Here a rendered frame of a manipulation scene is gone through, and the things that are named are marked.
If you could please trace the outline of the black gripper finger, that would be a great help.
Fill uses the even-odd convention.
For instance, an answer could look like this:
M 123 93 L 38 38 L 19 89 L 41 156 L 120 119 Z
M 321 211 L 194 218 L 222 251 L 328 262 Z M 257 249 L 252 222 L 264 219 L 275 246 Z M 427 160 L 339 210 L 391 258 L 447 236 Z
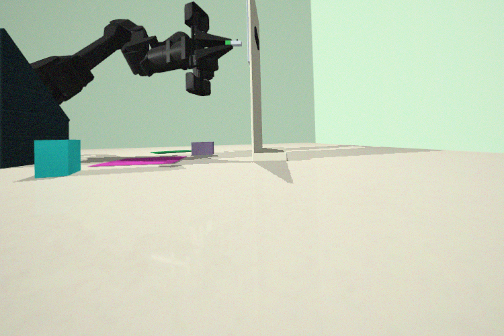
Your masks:
M 211 72 L 214 62 L 232 49 L 231 44 L 197 49 L 195 50 L 195 63 Z
M 225 40 L 232 40 L 220 36 L 207 34 L 199 26 L 194 26 L 194 39 L 206 47 L 225 45 Z

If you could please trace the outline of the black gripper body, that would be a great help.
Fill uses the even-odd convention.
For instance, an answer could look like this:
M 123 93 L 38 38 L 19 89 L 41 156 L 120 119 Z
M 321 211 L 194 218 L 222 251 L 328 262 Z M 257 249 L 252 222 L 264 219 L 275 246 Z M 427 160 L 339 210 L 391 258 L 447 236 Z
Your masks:
M 199 26 L 206 33 L 209 30 L 208 14 L 196 3 L 191 2 L 185 5 L 185 24 L 191 28 L 191 38 L 181 37 L 181 41 L 166 41 L 163 49 L 163 58 L 171 69 L 187 70 L 193 68 L 192 72 L 185 74 L 185 90 L 199 96 L 211 94 L 210 82 L 202 79 L 203 69 L 195 63 L 195 50 L 206 46 L 194 39 L 194 26 Z

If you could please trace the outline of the pink flat square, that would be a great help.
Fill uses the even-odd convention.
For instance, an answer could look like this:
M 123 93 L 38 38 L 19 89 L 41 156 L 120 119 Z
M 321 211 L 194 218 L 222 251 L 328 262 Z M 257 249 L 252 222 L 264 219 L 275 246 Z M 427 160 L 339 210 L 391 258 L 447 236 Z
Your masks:
M 151 158 L 132 158 L 121 159 L 108 163 L 92 165 L 89 167 L 105 167 L 105 166 L 121 166 L 121 165 L 153 165 L 153 164 L 170 164 L 179 161 L 185 157 L 151 157 Z

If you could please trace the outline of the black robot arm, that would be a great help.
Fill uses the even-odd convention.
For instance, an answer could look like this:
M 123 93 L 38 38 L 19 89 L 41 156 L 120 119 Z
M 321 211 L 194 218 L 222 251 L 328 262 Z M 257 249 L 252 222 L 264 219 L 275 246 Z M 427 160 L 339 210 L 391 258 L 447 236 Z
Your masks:
M 158 42 L 156 36 L 148 37 L 143 26 L 129 19 L 115 19 L 104 28 L 103 37 L 76 54 L 50 56 L 30 66 L 60 105 L 80 93 L 94 78 L 91 70 L 120 49 L 134 75 L 150 77 L 174 70 L 165 62 L 163 49 L 166 41 L 179 42 L 183 36 L 190 38 L 185 32 L 176 32 L 164 42 Z

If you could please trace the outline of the cream panel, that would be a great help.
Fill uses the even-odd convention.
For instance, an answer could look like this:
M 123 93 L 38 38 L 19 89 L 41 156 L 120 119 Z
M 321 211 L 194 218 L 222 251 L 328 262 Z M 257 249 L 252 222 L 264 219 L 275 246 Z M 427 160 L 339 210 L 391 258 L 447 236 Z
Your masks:
M 287 161 L 284 147 L 263 148 L 259 20 L 255 0 L 247 3 L 247 53 L 251 84 L 251 134 L 253 161 Z

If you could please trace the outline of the light purple block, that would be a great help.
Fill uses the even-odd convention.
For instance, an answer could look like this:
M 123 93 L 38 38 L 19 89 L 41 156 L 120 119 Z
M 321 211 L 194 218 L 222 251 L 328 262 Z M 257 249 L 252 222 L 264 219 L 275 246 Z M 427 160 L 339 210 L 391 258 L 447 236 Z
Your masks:
M 213 155 L 214 142 L 192 142 L 192 155 Z

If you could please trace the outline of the teal cube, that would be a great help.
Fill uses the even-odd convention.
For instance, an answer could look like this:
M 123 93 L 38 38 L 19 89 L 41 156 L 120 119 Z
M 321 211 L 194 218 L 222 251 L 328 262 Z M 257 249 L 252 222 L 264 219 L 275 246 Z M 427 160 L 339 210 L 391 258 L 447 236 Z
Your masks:
M 68 176 L 81 170 L 81 140 L 35 140 L 35 178 Z

